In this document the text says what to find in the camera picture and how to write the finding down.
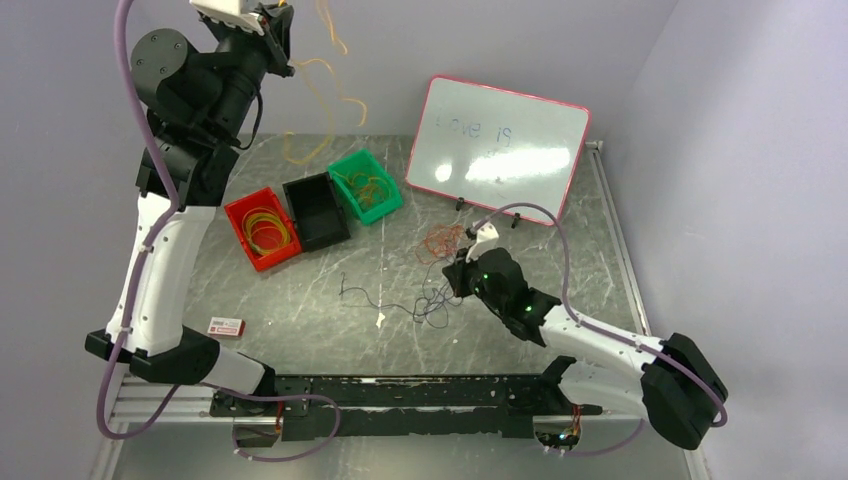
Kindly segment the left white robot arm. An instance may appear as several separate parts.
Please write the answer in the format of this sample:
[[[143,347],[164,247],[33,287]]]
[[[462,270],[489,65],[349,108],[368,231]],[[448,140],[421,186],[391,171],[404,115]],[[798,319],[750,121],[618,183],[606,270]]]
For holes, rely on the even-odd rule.
[[[202,52],[171,28],[129,46],[130,8],[116,7],[113,48],[145,142],[136,233],[121,299],[84,347],[151,383],[236,393],[242,408],[261,416],[277,400],[273,368],[187,327],[183,313],[200,244],[242,151],[242,125],[262,109],[265,77],[294,72],[294,9],[285,1],[196,1],[216,42]]]

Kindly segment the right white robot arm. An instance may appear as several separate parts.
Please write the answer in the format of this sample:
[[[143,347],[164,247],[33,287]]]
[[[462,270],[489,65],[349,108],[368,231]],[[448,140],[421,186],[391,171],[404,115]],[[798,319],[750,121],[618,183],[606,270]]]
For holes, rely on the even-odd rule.
[[[580,313],[531,287],[503,248],[476,260],[465,253],[442,269],[452,293],[479,299],[518,339],[568,357],[569,366],[539,389],[548,412],[577,404],[627,413],[685,450],[726,424],[728,390],[688,336],[640,335]]]

